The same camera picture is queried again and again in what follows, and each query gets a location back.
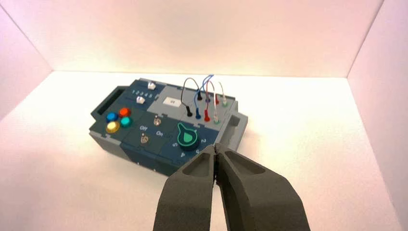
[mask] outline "white label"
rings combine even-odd
[[[166,97],[166,99],[163,101],[163,104],[170,105],[173,107],[180,107],[181,101],[171,97]]]

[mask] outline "yellow button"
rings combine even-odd
[[[106,132],[115,133],[119,130],[119,127],[120,127],[119,122],[117,121],[109,122],[108,125],[106,126]]]

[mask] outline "colored push button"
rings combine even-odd
[[[177,142],[185,151],[191,151],[198,147],[200,140],[198,139],[197,130],[186,128],[182,123],[177,124],[178,136]]]
[[[119,130],[120,125],[117,121],[112,121],[109,122],[108,125],[106,125],[106,132],[108,133],[115,133]]]
[[[114,112],[110,112],[106,115],[106,122],[117,121],[118,115]]]
[[[130,109],[127,107],[124,107],[122,109],[120,109],[119,111],[119,117],[123,118],[123,117],[129,117],[130,116]]]
[[[120,120],[120,125],[124,128],[130,127],[131,124],[132,124],[132,120],[129,117],[123,117]]]

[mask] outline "black cable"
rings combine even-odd
[[[186,82],[187,82],[187,80],[189,80],[189,79],[191,79],[192,81],[194,81],[195,85],[197,85],[197,90],[200,89],[200,87],[198,86],[197,82],[196,82],[193,78],[190,78],[190,77],[189,77],[189,78],[187,78],[187,79],[184,81],[183,89],[181,90],[180,100],[181,100],[181,103],[182,103],[184,106],[186,106],[186,107],[187,107],[187,104],[185,104],[185,103],[183,102],[183,92],[184,92],[184,88],[185,88],[185,86],[186,86]]]

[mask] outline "white cable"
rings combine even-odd
[[[214,101],[214,123],[218,123],[218,115],[217,115],[217,103],[216,103],[216,89],[214,88],[214,84],[213,82],[209,81],[209,83],[211,83],[211,85],[213,86],[213,101]]]
[[[221,90],[222,90],[222,105],[225,107],[227,106],[227,98],[225,97],[224,88],[222,87],[221,82],[218,82],[218,83],[221,86]]]

